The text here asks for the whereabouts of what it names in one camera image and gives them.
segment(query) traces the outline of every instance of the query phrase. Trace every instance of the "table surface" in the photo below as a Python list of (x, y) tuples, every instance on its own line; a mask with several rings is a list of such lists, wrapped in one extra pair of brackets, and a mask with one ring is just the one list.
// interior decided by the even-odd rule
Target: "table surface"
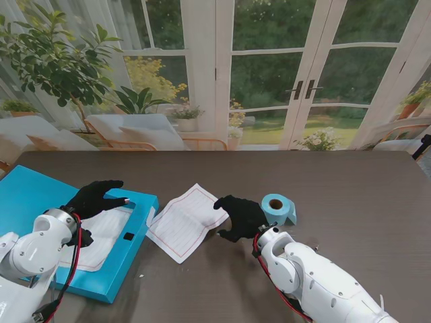
[[(296, 204), (294, 239), (318, 244), (375, 300), (383, 294), (398, 321), (430, 321), (431, 183), (405, 152), (30, 152), (17, 164), (76, 187), (121, 179), (157, 195), (160, 210), (194, 183), (218, 197), (280, 193)], [(57, 322), (303, 322), (251, 256), (251, 241), (215, 232), (182, 264), (145, 239), (112, 305), (67, 294)]]

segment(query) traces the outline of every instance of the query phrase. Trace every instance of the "blue tray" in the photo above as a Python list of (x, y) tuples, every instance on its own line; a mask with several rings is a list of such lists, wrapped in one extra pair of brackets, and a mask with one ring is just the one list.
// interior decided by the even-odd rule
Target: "blue tray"
[[(20, 236), (31, 233), (37, 216), (64, 205), (77, 191), (34, 170), (16, 166), (0, 181), (0, 236), (11, 231)], [(109, 195), (130, 198), (131, 205), (135, 205), (133, 212), (102, 268), (92, 273), (77, 271), (67, 290), (106, 303), (114, 301), (147, 233), (145, 220), (151, 209), (157, 212), (159, 206), (154, 195), (121, 189), (110, 190)], [(126, 240), (126, 233), (133, 234), (133, 238)], [(56, 288), (62, 288), (68, 274), (68, 268), (58, 268)]]

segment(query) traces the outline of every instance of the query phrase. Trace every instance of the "wire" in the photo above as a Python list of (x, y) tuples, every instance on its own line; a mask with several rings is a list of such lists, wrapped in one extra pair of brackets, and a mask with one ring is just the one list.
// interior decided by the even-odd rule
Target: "wire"
[(36, 276), (32, 276), (32, 278), (30, 279), (30, 284), (28, 285), (28, 288), (32, 288), (35, 282), (36, 282)]
[(60, 290), (59, 296), (57, 297), (58, 304), (55, 308), (55, 311), (48, 317), (48, 319), (45, 321), (45, 323), (50, 322), (50, 320), (53, 320), (55, 312), (59, 309), (61, 301), (63, 300), (64, 293), (66, 292), (67, 288), (70, 286), (73, 277), (76, 273), (76, 268), (78, 267), (78, 261), (79, 261), (79, 251), (81, 250), (81, 241), (82, 241), (82, 231), (81, 231), (81, 218), (78, 214), (72, 213), (72, 216), (75, 218), (76, 224), (77, 224), (77, 243), (75, 245), (75, 248), (73, 249), (73, 256), (70, 266), (69, 275), (67, 276), (66, 282), (63, 286), (63, 288)]
[[(53, 287), (51, 288), (51, 302), (55, 301), (55, 285), (57, 284), (57, 274), (54, 274), (53, 282)], [(51, 318), (51, 322), (55, 323), (54, 314)]]
[[(253, 250), (255, 252), (258, 252), (259, 249), (257, 247), (257, 240), (259, 239), (259, 234), (257, 234), (253, 240)], [(263, 262), (262, 257), (258, 256), (257, 260), (259, 261), (259, 263), (261, 264), (261, 267), (263, 269), (263, 271), (265, 271), (265, 274), (268, 276), (269, 280), (273, 283), (273, 281), (271, 280), (271, 274), (268, 271), (268, 267), (266, 266), (266, 264)], [(295, 313), (297, 313), (299, 316), (301, 316), (302, 318), (304, 318), (305, 320), (312, 322), (312, 318), (307, 316), (306, 314), (298, 311), (291, 303), (290, 300), (284, 295), (284, 293), (282, 291), (280, 291), (278, 289), (277, 286), (275, 286), (275, 284), (273, 283), (275, 290), (278, 292), (278, 295), (281, 297), (281, 299), (284, 301), (284, 303), (290, 307), (291, 310), (293, 310)]]

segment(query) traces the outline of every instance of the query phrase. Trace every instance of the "black glove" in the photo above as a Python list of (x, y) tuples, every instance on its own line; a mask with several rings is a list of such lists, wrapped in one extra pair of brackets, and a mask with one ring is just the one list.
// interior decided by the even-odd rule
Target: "black glove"
[(268, 226), (267, 218), (260, 205), (246, 199), (238, 199), (232, 195), (222, 197), (214, 203), (214, 209), (223, 208), (232, 221), (230, 231), (220, 230), (222, 238), (237, 242), (240, 238), (254, 238), (262, 225)]
[(81, 188), (78, 193), (64, 206), (62, 210), (79, 215), (81, 220), (89, 219), (102, 211), (122, 207), (129, 202), (127, 197), (119, 199), (104, 199), (104, 195), (111, 188), (123, 186), (122, 180), (96, 181)]

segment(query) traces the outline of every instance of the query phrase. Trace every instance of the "white robotic arm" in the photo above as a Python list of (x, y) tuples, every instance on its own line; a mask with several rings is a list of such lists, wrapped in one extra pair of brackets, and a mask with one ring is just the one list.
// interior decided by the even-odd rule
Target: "white robotic arm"
[(318, 323), (397, 323), (348, 273), (277, 227), (257, 240), (269, 278)]
[[(32, 233), (0, 237), (0, 323), (38, 322), (33, 313), (58, 268), (63, 244), (76, 227), (69, 214), (51, 209), (36, 218)], [(36, 275), (39, 280), (31, 288), (12, 281)]]

